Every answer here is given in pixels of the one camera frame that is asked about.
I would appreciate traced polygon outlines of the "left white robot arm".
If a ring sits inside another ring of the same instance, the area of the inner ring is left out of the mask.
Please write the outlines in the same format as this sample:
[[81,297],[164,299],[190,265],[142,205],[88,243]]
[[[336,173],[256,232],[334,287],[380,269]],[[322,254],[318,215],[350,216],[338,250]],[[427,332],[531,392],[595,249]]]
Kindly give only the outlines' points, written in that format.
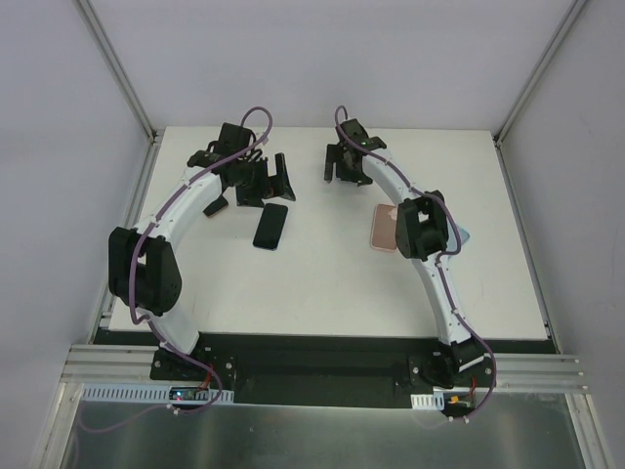
[[178,350],[172,366],[186,380],[199,378],[205,355],[196,350],[199,331],[180,302],[183,280],[176,251],[196,219],[224,201],[233,188],[240,206],[266,207],[270,199],[293,201],[283,153],[271,175],[259,146],[264,136],[242,125],[223,124],[217,140],[188,160],[177,185],[150,214],[108,238],[108,289],[131,310],[135,324],[147,322],[159,342]]

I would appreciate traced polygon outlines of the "blue phone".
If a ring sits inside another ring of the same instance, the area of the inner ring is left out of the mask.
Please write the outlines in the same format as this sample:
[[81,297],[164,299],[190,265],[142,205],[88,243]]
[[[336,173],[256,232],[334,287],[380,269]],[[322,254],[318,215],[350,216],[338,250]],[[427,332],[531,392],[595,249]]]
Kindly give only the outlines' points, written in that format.
[[267,203],[253,238],[253,246],[274,251],[279,245],[287,214],[287,206]]

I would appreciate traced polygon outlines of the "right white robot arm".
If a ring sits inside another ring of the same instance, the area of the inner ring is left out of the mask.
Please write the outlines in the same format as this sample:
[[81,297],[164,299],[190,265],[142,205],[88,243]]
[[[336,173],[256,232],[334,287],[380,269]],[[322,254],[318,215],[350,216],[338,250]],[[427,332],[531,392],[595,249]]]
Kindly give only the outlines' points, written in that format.
[[356,119],[335,123],[339,142],[327,147],[324,180],[375,184],[396,207],[396,247],[419,274],[435,315],[440,376],[450,385],[462,385],[486,354],[449,273],[449,260],[461,252],[468,234],[453,220],[442,193],[418,189],[380,138],[369,135]]

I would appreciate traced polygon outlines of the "light blue phone case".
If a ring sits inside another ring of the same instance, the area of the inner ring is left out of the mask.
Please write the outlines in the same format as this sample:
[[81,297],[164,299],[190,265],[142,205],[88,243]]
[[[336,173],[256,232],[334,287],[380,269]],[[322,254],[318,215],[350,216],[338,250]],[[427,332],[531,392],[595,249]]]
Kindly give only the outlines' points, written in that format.
[[460,244],[464,246],[469,241],[471,236],[462,226],[458,225],[457,228],[460,235]]

